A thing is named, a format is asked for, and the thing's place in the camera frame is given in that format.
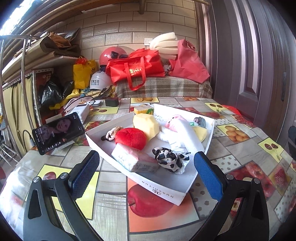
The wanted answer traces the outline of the braided rope toy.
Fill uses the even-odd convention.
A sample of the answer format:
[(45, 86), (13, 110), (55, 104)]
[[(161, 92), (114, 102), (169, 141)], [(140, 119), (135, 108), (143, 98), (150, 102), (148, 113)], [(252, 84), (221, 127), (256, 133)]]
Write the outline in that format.
[(101, 137), (102, 141), (112, 141), (115, 139), (116, 133), (120, 130), (122, 130), (122, 126), (116, 126), (112, 129), (110, 129), (104, 136)]

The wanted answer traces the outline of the black white cow-print cloth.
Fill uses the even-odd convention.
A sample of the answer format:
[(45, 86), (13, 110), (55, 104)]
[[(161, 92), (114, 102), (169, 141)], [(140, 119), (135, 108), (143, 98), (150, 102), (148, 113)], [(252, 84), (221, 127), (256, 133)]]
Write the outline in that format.
[(164, 147), (153, 148), (152, 153), (162, 168), (177, 175), (185, 172), (191, 154), (190, 152), (175, 152)]

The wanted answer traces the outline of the pink tissue pack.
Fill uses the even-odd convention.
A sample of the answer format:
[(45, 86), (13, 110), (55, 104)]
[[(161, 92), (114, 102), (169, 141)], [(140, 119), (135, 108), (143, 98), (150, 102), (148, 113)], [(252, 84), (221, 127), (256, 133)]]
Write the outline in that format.
[(158, 161), (147, 153), (120, 143), (116, 144), (111, 155), (130, 172), (154, 173), (160, 167)]

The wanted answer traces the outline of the white foam sheet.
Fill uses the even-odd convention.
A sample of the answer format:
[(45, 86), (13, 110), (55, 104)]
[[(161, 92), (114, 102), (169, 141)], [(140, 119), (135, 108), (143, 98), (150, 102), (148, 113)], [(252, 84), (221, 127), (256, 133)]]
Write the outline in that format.
[(175, 125), (177, 133), (181, 137), (187, 151), (195, 154), (205, 150), (194, 129), (187, 121), (176, 119)]

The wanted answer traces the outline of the red plush ball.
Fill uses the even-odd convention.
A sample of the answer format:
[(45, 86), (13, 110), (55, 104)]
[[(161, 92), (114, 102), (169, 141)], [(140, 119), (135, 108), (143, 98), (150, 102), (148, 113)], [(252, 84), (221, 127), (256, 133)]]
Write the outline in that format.
[(138, 128), (123, 128), (116, 133), (115, 143), (142, 150), (147, 144), (147, 137)]

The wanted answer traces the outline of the grey blue scrunchie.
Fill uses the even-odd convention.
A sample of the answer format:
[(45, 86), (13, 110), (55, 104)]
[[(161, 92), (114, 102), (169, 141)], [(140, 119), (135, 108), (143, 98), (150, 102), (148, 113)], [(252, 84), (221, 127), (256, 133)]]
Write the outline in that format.
[(206, 128), (206, 121), (204, 118), (198, 116), (194, 118), (194, 126), (199, 126), (202, 128)]

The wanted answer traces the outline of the pale yellow foam block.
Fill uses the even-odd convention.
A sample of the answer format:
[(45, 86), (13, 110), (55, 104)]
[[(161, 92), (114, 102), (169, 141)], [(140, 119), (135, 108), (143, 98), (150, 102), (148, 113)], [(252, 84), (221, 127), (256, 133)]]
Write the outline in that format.
[(134, 115), (133, 126), (143, 131), (148, 141), (159, 133), (159, 123), (151, 114), (139, 113)]

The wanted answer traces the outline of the yellow tissue pack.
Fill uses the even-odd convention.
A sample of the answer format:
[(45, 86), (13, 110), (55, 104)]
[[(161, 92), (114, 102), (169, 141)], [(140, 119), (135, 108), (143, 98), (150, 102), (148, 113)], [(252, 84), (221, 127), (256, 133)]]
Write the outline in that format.
[(144, 114), (154, 114), (154, 108), (150, 105), (139, 105), (134, 107), (133, 112), (135, 114), (140, 114), (140, 113), (144, 113)]

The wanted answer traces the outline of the yellow sponge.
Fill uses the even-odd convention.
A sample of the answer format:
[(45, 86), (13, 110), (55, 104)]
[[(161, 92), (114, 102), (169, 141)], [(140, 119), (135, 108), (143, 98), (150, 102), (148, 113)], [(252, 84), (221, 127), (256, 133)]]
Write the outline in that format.
[(207, 129), (200, 126), (193, 126), (193, 130), (195, 131), (200, 142), (202, 143), (207, 137)]

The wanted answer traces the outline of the pink fluffy plush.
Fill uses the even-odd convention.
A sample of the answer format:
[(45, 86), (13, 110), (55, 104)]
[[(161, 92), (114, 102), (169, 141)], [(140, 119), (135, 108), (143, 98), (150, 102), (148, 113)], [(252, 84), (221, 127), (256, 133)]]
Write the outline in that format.
[(180, 115), (174, 116), (171, 118), (166, 124), (165, 127), (171, 131), (177, 132), (182, 123), (186, 123), (187, 121)]

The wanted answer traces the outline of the fruit pattern tablecloth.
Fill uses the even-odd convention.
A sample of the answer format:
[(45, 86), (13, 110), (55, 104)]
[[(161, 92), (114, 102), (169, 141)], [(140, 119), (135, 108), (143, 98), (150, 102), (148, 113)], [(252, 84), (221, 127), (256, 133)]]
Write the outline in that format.
[[(262, 129), (212, 99), (160, 98), (158, 104), (173, 107), (189, 120), (198, 114), (212, 118), (212, 137), (206, 139), (207, 157), (238, 180), (261, 181), (269, 234), (274, 235), (295, 206), (295, 160), (289, 153)], [(51, 154), (40, 155), (36, 150), (25, 154), (7, 175), (1, 191), (1, 212), (18, 235), (23, 234), (23, 215), (32, 179), (69, 172), (90, 152), (90, 144), (110, 155), (115, 144), (100, 140), (103, 131), (116, 121), (131, 126), (130, 113), (137, 105), (137, 101), (126, 99), (116, 110), (92, 111), (85, 121), (89, 140), (79, 137), (74, 144)], [(128, 205), (128, 194), (140, 198), (147, 190), (161, 197), (180, 194), (182, 203), (172, 204), (169, 211), (157, 217), (135, 214)], [(159, 168), (153, 174), (134, 173), (127, 177), (106, 160), (100, 160), (77, 204), (104, 240), (188, 240), (209, 217), (217, 201), (211, 198), (193, 164), (182, 175)]]

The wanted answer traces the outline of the black garbage bag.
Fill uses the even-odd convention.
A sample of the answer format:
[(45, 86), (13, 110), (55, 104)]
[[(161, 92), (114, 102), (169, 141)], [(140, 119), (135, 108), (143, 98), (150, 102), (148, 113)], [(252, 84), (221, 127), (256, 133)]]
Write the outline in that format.
[(74, 81), (67, 81), (65, 86), (59, 86), (53, 81), (48, 81), (44, 86), (41, 85), (40, 87), (40, 107), (57, 110), (66, 104), (66, 97), (69, 96), (74, 89)]

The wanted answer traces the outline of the red helmet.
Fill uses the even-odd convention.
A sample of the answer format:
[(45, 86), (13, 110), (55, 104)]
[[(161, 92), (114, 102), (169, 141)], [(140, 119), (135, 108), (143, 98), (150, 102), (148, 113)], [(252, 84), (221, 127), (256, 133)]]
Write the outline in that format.
[(121, 58), (127, 58), (127, 57), (128, 57), (128, 54), (121, 47), (119, 46), (108, 47), (101, 53), (99, 58), (99, 65), (100, 67), (106, 66), (108, 64), (108, 61), (111, 59), (121, 59)]

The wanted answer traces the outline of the crumpled red bag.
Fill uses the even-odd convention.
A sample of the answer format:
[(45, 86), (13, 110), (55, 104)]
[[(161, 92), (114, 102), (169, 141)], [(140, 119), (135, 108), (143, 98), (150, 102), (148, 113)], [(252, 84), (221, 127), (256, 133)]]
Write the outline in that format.
[(210, 77), (195, 47), (185, 39), (178, 41), (177, 58), (169, 62), (171, 65), (169, 76), (192, 80), (200, 84)]

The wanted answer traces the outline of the cream foam stack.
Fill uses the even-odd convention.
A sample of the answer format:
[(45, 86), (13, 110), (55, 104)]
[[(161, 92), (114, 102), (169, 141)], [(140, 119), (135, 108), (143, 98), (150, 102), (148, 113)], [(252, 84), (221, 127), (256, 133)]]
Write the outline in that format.
[(158, 51), (163, 59), (175, 60), (178, 54), (178, 39), (174, 32), (164, 33), (153, 38), (149, 48)]

